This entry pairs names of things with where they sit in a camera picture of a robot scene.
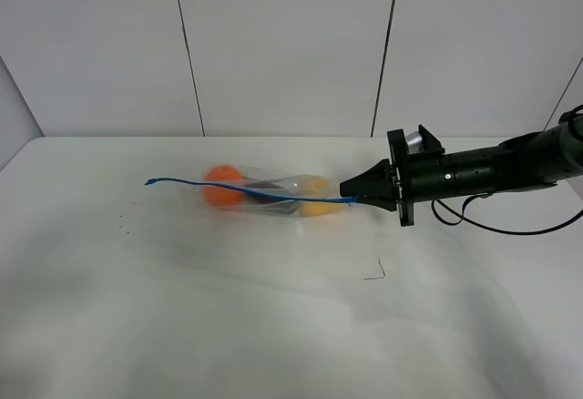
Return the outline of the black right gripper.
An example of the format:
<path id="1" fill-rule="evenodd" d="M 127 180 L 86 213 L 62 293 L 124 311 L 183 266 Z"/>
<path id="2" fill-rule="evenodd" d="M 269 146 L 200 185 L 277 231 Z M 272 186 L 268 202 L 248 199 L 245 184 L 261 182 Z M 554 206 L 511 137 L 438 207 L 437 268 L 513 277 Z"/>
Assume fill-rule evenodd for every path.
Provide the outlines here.
<path id="1" fill-rule="evenodd" d="M 410 155 L 402 129 L 387 132 L 391 163 L 382 159 L 365 172 L 340 183 L 341 195 L 362 195 L 359 204 L 399 212 L 402 227 L 414 225 L 415 203 L 443 197 L 449 180 L 449 157 L 443 155 Z M 395 200 L 383 196 L 391 195 Z"/>

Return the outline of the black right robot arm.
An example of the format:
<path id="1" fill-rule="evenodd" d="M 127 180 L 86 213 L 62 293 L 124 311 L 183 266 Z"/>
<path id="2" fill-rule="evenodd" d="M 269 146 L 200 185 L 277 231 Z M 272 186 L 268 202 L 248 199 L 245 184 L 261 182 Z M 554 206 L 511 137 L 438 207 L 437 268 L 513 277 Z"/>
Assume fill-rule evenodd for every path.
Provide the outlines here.
<path id="1" fill-rule="evenodd" d="M 414 205 L 466 196 L 490 196 L 554 187 L 582 173 L 582 116 L 562 117 L 547 131 L 531 132 L 496 146 L 448 153 L 420 126 L 411 135 L 387 134 L 391 157 L 343 181 L 340 194 L 399 214 L 414 223 Z"/>

